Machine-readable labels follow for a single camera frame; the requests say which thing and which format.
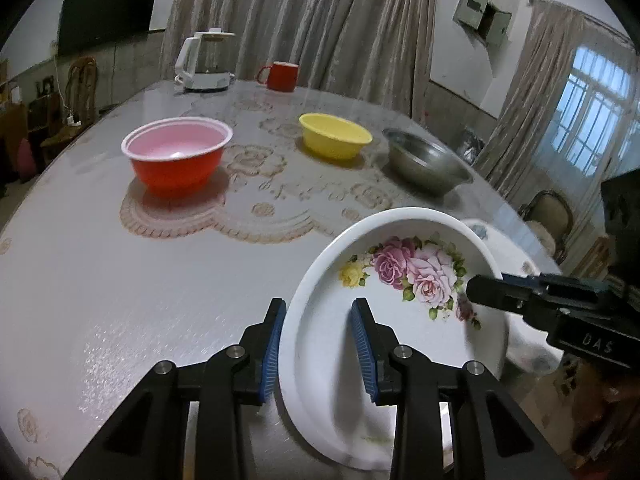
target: mug handle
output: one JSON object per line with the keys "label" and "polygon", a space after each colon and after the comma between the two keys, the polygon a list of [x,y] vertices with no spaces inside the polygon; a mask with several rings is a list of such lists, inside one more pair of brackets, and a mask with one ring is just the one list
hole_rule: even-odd
{"label": "mug handle", "polygon": [[266,80],[266,79],[265,79],[264,81],[260,81],[260,74],[262,74],[262,72],[263,72],[264,70],[267,70],[267,69],[271,70],[271,67],[272,67],[272,66],[273,66],[273,65],[265,65],[265,66],[263,66],[263,67],[260,69],[260,71],[258,72],[258,75],[255,77],[255,80],[256,80],[258,83],[260,83],[261,85],[266,85],[266,84],[267,84],[267,80]]}

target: beige curtain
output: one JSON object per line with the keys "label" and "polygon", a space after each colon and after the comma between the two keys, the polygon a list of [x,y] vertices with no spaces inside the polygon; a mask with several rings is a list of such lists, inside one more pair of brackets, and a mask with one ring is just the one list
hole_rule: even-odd
{"label": "beige curtain", "polygon": [[545,135],[584,27],[578,10],[543,0],[534,0],[532,6],[506,106],[474,165],[507,199]]}
{"label": "beige curtain", "polygon": [[554,164],[555,161],[545,161],[547,165],[545,172],[558,183],[557,187],[569,197],[570,204],[574,208],[574,230],[568,237],[567,258],[561,265],[565,273],[572,273],[597,238],[605,235],[600,183],[637,168],[640,162],[638,157],[640,57],[630,42],[621,43],[607,31],[589,23],[585,24],[581,44],[604,56],[628,74],[629,78],[621,79],[620,83],[616,81],[613,85],[613,81],[605,81],[606,84],[625,95],[626,104],[593,175],[581,176],[578,179],[573,174],[561,173],[556,169],[559,164]]}
{"label": "beige curtain", "polygon": [[223,62],[253,79],[271,61],[300,65],[309,86],[400,110],[420,120],[431,68],[436,0],[174,0],[161,52],[174,75],[184,38],[234,32]]}

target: kettle handle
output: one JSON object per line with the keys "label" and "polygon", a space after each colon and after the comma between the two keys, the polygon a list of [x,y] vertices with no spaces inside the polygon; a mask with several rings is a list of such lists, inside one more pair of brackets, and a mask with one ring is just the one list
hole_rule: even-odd
{"label": "kettle handle", "polygon": [[178,54],[178,59],[175,61],[175,73],[177,76],[180,76],[183,79],[193,78],[193,74],[190,74],[184,69],[184,65],[187,61],[187,58],[189,57],[189,50],[191,48],[191,43],[193,43],[193,40],[195,40],[195,38],[187,38],[186,40],[184,40],[184,44],[180,49],[180,54]]}

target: floral pattern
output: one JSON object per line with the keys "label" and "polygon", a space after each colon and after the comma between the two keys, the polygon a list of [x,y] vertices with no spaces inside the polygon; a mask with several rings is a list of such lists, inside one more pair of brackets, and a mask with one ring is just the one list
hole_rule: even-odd
{"label": "floral pattern", "polygon": [[134,179],[120,205],[120,222],[132,234],[148,238],[177,238],[216,226],[226,203],[226,173],[219,169],[200,191],[177,199],[163,199]]}
{"label": "floral pattern", "polygon": [[18,428],[27,442],[35,444],[38,441],[38,423],[28,408],[18,410]]}
{"label": "floral pattern", "polygon": [[354,254],[340,268],[343,286],[365,286],[372,270],[380,282],[402,291],[403,301],[417,300],[428,309],[429,317],[446,319],[455,309],[456,318],[481,328],[472,303],[463,292],[465,260],[454,244],[445,244],[435,233],[427,240],[391,237],[369,248],[366,254]]}
{"label": "floral pattern", "polygon": [[257,96],[248,94],[247,97],[235,101],[234,108],[237,108],[238,110],[246,110],[248,112],[268,113],[273,110],[273,105],[265,100],[260,100]]}
{"label": "floral pattern", "polygon": [[532,274],[534,274],[534,273],[535,273],[535,270],[534,270],[534,268],[533,268],[533,265],[531,265],[531,263],[530,263],[530,262],[525,261],[525,262],[522,264],[522,267],[521,267],[521,268],[522,268],[522,272],[526,273],[526,275],[527,275],[527,276],[530,276],[530,275],[532,275]]}
{"label": "floral pattern", "polygon": [[225,124],[228,124],[228,126],[231,126],[232,128],[237,128],[238,127],[238,120],[233,117],[232,114],[229,114],[226,112],[226,110],[224,112],[218,112],[217,114],[214,114],[213,119],[216,119],[217,121],[222,121]]}
{"label": "floral pattern", "polygon": [[27,468],[36,480],[60,480],[62,478],[60,469],[39,456],[36,457],[36,460],[28,458]]}
{"label": "floral pattern", "polygon": [[478,235],[481,240],[487,240],[486,227],[480,224],[473,224],[471,230]]}
{"label": "floral pattern", "polygon": [[273,216],[276,208],[268,202],[258,202],[251,208],[251,212],[256,216]]}
{"label": "floral pattern", "polygon": [[282,173],[287,161],[274,153],[271,148],[248,144],[233,144],[225,149],[225,156],[231,159],[226,167],[229,173],[242,173],[246,176],[272,177]]}
{"label": "floral pattern", "polygon": [[284,137],[285,139],[297,139],[302,128],[298,123],[281,123],[279,119],[267,118],[260,122],[260,128],[266,130],[271,135]]}
{"label": "floral pattern", "polygon": [[347,220],[350,220],[351,222],[357,222],[362,218],[362,216],[360,216],[359,211],[357,211],[356,209],[352,209],[350,207],[345,207],[342,210],[342,217],[346,218]]}
{"label": "floral pattern", "polygon": [[368,209],[389,209],[392,206],[391,199],[384,191],[368,184],[354,184],[351,187],[353,197]]}
{"label": "floral pattern", "polygon": [[11,238],[5,238],[2,240],[2,243],[0,243],[0,254],[5,254],[9,250],[9,247],[11,247]]}

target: television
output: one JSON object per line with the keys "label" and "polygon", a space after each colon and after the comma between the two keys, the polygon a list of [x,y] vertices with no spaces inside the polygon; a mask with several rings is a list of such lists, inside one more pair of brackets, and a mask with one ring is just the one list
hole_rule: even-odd
{"label": "television", "polygon": [[58,55],[147,32],[154,0],[64,0]]}

